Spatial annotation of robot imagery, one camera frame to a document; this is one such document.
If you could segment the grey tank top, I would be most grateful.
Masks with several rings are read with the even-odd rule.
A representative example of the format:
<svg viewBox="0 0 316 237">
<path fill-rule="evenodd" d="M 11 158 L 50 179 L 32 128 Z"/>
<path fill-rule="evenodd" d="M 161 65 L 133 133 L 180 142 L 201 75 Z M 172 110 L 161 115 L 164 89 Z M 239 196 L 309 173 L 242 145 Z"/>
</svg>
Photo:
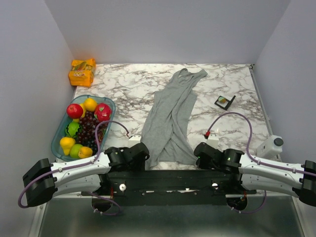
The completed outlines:
<svg viewBox="0 0 316 237">
<path fill-rule="evenodd" d="M 183 68 L 172 76 L 164 89 L 155 92 L 154 104 L 142 129 L 141 141 L 150 155 L 146 170 L 159 162 L 195 164 L 197 158 L 187 141 L 187 129 L 197 99 L 193 88 L 205 76 L 205 70 L 191 73 Z"/>
</svg>

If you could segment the black brooch display box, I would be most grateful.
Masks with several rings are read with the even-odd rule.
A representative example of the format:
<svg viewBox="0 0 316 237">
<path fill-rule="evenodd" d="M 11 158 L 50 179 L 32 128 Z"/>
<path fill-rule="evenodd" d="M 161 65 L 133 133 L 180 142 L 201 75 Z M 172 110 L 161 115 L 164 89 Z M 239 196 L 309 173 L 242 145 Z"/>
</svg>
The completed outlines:
<svg viewBox="0 0 316 237">
<path fill-rule="evenodd" d="M 226 97 L 219 96 L 219 97 L 217 98 L 217 100 L 214 102 L 214 104 L 215 104 L 216 106 L 218 106 L 219 108 L 221 108 L 221 109 L 227 111 L 228 108 L 231 106 L 231 104 L 232 104 L 232 102 L 234 101 L 235 98 L 236 98 L 235 95 L 232 97 L 231 100 L 227 99 Z"/>
</svg>

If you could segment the colourful round brooch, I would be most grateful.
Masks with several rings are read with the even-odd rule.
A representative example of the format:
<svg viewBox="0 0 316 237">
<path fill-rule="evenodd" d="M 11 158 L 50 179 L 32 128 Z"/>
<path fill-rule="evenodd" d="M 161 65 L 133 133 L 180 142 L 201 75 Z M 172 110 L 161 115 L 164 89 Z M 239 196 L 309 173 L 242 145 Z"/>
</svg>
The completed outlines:
<svg viewBox="0 0 316 237">
<path fill-rule="evenodd" d="M 226 98 L 224 98 L 224 97 L 219 97 L 219 98 L 218 98 L 218 102 L 224 104 L 224 103 L 226 103 Z"/>
</svg>

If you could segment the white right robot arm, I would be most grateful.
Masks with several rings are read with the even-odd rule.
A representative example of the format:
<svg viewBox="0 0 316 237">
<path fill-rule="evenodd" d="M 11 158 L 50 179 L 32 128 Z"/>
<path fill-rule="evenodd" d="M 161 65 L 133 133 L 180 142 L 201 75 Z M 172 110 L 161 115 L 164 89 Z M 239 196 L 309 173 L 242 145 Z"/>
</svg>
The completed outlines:
<svg viewBox="0 0 316 237">
<path fill-rule="evenodd" d="M 200 143 L 194 150 L 200 169 L 218 171 L 228 179 L 219 190 L 237 194 L 242 191 L 264 190 L 287 194 L 300 202 L 316 204 L 316 163 L 283 163 L 264 158 L 251 158 L 235 149 L 220 151 Z"/>
</svg>

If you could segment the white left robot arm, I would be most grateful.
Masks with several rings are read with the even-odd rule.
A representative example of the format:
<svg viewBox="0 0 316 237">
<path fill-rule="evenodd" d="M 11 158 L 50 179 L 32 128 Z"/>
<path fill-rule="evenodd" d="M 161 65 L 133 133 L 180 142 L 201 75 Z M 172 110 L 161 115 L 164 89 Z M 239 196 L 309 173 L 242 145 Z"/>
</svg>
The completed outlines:
<svg viewBox="0 0 316 237">
<path fill-rule="evenodd" d="M 144 143 L 130 148 L 110 147 L 96 155 L 74 161 L 50 162 L 44 158 L 37 161 L 24 175 L 26 205 L 18 199 L 21 208 L 39 206 L 61 194 L 96 192 L 104 195 L 109 191 L 109 182 L 101 176 L 128 169 L 141 168 L 149 158 Z"/>
</svg>

